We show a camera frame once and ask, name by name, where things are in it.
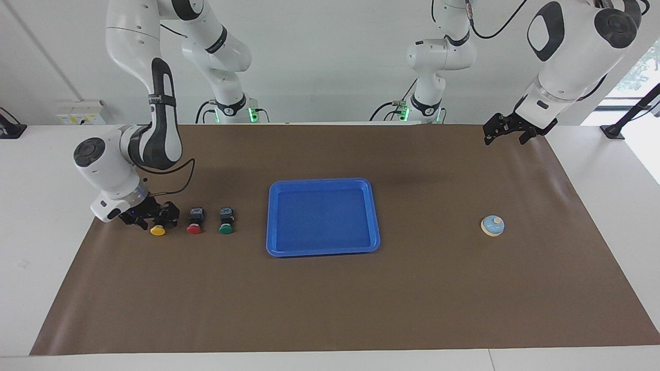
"black stand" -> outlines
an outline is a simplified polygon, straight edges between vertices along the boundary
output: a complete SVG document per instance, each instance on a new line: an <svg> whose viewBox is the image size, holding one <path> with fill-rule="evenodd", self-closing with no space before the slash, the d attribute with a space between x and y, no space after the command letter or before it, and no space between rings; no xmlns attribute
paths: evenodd
<svg viewBox="0 0 660 371"><path fill-rule="evenodd" d="M0 139L18 139L27 127L21 123L11 123L5 116L0 115Z"/></svg>
<svg viewBox="0 0 660 371"><path fill-rule="evenodd" d="M642 98L633 108L630 108L630 111L622 117L616 124L614 125L603 125L601 126L601 130L605 134L606 137L609 139L625 139L623 135L621 135L621 129L623 129L624 126L626 126L627 123L630 122L630 120L634 119L635 116L637 116L638 113L640 113L646 106L649 105L657 96L660 95L660 84L655 85L655 88L651 89L649 94L646 94L644 98Z"/></svg>

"brown table mat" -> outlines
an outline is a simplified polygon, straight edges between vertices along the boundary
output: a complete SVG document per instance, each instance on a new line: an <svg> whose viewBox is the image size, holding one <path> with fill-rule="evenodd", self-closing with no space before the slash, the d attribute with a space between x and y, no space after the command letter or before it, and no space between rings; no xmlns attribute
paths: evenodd
<svg viewBox="0 0 660 371"><path fill-rule="evenodd" d="M187 126L197 169L157 238L97 220L31 354L359 351L660 344L548 143L479 126ZM277 180L371 181L375 253L277 259ZM151 176L178 189L187 172ZM186 233L191 207L206 232ZM221 207L236 233L217 232ZM506 231L486 236L481 218Z"/></svg>

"light blue round object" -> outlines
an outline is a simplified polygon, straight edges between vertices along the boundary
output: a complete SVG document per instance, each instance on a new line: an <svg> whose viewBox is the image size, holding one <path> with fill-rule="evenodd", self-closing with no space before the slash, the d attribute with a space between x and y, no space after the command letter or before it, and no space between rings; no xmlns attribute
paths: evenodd
<svg viewBox="0 0 660 371"><path fill-rule="evenodd" d="M481 229L485 234L497 237L504 232L504 220L497 215L490 215L482 220Z"/></svg>

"white wall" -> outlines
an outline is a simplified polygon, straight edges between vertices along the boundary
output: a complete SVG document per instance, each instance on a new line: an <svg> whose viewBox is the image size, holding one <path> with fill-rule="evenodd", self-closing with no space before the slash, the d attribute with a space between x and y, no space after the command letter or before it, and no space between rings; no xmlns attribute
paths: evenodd
<svg viewBox="0 0 660 371"><path fill-rule="evenodd" d="M253 65L245 90L273 121L364 121L381 103L400 98L415 75L405 62L409 44L438 36L430 0L207 0L218 18L250 46ZM74 94L7 13L16 11L84 99L101 99L113 123L149 120L146 90L106 55L107 1L0 0L0 104L29 124L53 124L55 101ZM479 56L467 71L446 73L448 122L482 123L510 113L541 66L525 37L547 0L529 0L509 28L477 40ZM477 28L490 34L519 0L481 1ZM645 16L632 51L592 98L562 116L579 124L636 60L660 37L660 5ZM167 25L181 29L176 22ZM162 53L175 76L181 122L194 120L211 89L180 51L180 39L162 34Z"/></svg>

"white robotic arm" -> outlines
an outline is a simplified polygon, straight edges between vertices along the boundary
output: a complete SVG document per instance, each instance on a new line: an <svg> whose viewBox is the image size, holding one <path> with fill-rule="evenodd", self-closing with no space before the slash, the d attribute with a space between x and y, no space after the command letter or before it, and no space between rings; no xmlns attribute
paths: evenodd
<svg viewBox="0 0 660 371"><path fill-rule="evenodd" d="M409 120L437 120L446 86L438 73L469 68L477 58L465 0L439 0L434 6L434 18L444 38L421 40L408 49L408 64L418 76L416 88L406 102Z"/></svg>
<svg viewBox="0 0 660 371"><path fill-rule="evenodd" d="M160 205L135 167L167 170L182 155L174 81L160 54L161 19L183 21L190 35L184 53L188 45L195 46L193 49L203 46L206 62L200 55L200 61L195 59L198 66L245 71L251 61L247 47L217 21L205 0L110 0L106 23L108 54L147 87L151 123L113 129L104 136L83 141L75 149L78 170L101 191L91 209L104 222L120 217L127 224L147 229L143 219L154 217L154 209ZM236 88L240 89L238 78L232 84L212 86L218 104L226 102L232 106L244 96L236 93ZM241 111L242 106L233 116Z"/></svg>
<svg viewBox="0 0 660 371"><path fill-rule="evenodd" d="M636 0L614 0L598 8L580 0L556 0L538 11L527 39L544 62L541 72L509 116L494 115L485 125L487 145L523 131L520 143L546 135L557 115L599 82L624 56L637 36L642 16Z"/></svg>

